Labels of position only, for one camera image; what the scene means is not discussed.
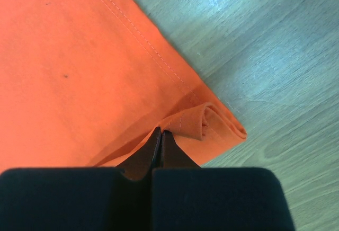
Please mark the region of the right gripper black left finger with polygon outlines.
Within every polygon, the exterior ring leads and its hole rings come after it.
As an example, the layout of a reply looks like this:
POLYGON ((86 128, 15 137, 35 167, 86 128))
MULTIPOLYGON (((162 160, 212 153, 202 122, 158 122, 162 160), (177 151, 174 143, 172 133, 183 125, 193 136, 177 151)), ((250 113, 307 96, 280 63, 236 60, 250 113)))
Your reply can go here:
POLYGON ((162 133, 116 167, 1 174, 1 230, 150 230, 151 170, 162 133))

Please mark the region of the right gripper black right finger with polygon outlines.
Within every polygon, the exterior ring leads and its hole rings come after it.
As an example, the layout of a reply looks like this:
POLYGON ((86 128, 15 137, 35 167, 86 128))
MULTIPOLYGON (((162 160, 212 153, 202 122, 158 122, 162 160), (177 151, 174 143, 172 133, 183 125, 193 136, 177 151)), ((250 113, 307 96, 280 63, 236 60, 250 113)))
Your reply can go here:
POLYGON ((162 135, 152 173, 153 230, 294 230, 278 178, 259 167, 201 168, 162 135))

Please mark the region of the orange t shirt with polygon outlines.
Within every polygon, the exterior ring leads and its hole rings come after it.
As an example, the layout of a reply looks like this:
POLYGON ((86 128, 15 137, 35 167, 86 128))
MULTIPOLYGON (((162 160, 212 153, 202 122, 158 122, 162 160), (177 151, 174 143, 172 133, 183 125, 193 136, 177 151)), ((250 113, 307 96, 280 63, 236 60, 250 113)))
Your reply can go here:
POLYGON ((116 166, 156 127, 199 165, 247 137, 133 0, 1 0, 1 170, 116 166))

